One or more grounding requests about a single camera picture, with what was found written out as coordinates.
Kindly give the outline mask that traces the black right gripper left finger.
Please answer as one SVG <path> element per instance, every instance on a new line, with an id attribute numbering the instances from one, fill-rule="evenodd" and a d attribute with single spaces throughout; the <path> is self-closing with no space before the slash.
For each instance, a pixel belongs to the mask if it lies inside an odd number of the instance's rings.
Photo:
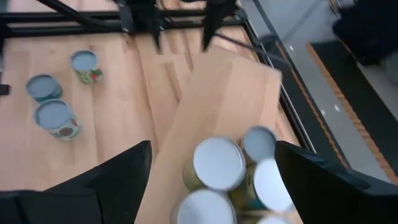
<path id="1" fill-rule="evenodd" d="M 134 224 L 149 180 L 145 140 L 44 191 L 0 191 L 0 224 Z"/>

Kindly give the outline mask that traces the tin can yellow blue label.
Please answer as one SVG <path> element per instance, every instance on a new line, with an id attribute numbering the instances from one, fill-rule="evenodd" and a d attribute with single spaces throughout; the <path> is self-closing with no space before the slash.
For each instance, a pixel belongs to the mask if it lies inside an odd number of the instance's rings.
<path id="1" fill-rule="evenodd" d="M 237 224 L 229 198 L 210 189 L 190 192 L 174 206 L 170 224 Z"/>
<path id="2" fill-rule="evenodd" d="M 183 167 L 183 183 L 190 191 L 207 187 L 218 191 L 235 189 L 244 179 L 246 161 L 242 150 L 224 137 L 200 142 Z"/>
<path id="3" fill-rule="evenodd" d="M 240 146 L 251 163 L 258 163 L 264 159 L 273 159 L 277 138 L 265 126 L 249 128 L 240 140 Z"/>

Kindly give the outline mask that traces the wooden shelf black metal frame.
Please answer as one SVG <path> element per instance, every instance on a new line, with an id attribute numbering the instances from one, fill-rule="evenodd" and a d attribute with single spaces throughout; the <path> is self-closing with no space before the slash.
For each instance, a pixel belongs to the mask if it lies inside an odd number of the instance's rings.
<path id="1" fill-rule="evenodd" d="M 195 146 L 211 136 L 240 139 L 254 125 L 281 140 L 298 139 L 279 104 L 279 71 L 224 40 L 207 53 L 199 34 L 168 31 L 159 54 L 148 35 L 136 38 L 154 129 L 153 165 L 136 224 L 170 224 L 186 195 L 183 165 Z"/>

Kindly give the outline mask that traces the black floor stand base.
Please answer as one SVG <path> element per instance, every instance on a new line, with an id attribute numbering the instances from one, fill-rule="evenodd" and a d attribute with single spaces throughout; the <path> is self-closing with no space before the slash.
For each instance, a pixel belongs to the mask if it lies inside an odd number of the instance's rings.
<path id="1" fill-rule="evenodd" d="M 333 33 L 361 65 L 379 64 L 398 50 L 398 0 L 357 0 L 336 10 Z"/>

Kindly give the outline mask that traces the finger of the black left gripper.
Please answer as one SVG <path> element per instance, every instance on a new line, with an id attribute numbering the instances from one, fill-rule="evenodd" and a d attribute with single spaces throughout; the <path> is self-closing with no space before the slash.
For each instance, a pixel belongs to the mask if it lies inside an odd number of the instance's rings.
<path id="1" fill-rule="evenodd" d="M 156 0 L 119 0 L 121 28 L 127 34 L 146 32 L 160 52 L 160 27 L 162 16 Z"/>
<path id="2" fill-rule="evenodd" d="M 238 9 L 237 0 L 206 0 L 205 18 L 203 20 L 202 49 L 206 51 L 217 29 L 224 18 Z"/>

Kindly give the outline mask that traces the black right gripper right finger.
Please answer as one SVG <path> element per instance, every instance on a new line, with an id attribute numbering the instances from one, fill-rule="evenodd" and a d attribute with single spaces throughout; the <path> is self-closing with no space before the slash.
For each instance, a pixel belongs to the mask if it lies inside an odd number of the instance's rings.
<path id="1" fill-rule="evenodd" d="M 398 186 L 286 141 L 274 157 L 304 224 L 398 224 Z"/>

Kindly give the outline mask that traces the black mat hazard stripe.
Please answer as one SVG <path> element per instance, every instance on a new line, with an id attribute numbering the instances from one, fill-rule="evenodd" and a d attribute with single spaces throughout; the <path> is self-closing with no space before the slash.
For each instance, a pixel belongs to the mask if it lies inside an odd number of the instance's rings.
<path id="1" fill-rule="evenodd" d="M 280 102 L 299 143 L 326 160 L 349 168 L 340 146 L 279 39 L 270 35 L 263 37 L 261 44 L 266 52 L 277 57 L 270 58 L 268 64 L 282 72 Z"/>
<path id="2" fill-rule="evenodd" d="M 306 48 L 378 165 L 398 185 L 398 120 L 340 41 L 311 42 Z"/>

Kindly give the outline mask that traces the tin can red green label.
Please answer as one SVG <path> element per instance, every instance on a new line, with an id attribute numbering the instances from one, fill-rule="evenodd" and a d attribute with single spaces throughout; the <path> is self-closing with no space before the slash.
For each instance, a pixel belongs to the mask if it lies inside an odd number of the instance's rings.
<path id="1" fill-rule="evenodd" d="M 79 50 L 70 57 L 70 65 L 79 81 L 84 84 L 97 83 L 103 77 L 96 54 L 89 50 Z"/>
<path id="2" fill-rule="evenodd" d="M 43 101 L 33 114 L 36 125 L 46 130 L 59 141 L 75 139 L 82 128 L 82 122 L 62 100 Z"/>

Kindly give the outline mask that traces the tin can teal label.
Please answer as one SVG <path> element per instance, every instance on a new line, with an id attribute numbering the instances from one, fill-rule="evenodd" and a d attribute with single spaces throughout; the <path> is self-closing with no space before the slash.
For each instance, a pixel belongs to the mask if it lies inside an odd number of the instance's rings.
<path id="1" fill-rule="evenodd" d="M 63 88 L 51 75 L 40 74 L 28 79 L 26 91 L 36 102 L 59 99 L 63 95 Z"/>

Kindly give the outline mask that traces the tin can peaches fruit label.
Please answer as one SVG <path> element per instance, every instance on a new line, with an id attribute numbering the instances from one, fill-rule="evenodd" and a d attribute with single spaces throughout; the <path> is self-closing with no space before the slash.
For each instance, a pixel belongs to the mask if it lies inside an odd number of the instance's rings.
<path id="1" fill-rule="evenodd" d="M 286 212 L 293 207 L 274 159 L 264 159 L 248 167 L 243 181 L 229 193 L 229 197 L 238 211 Z"/>

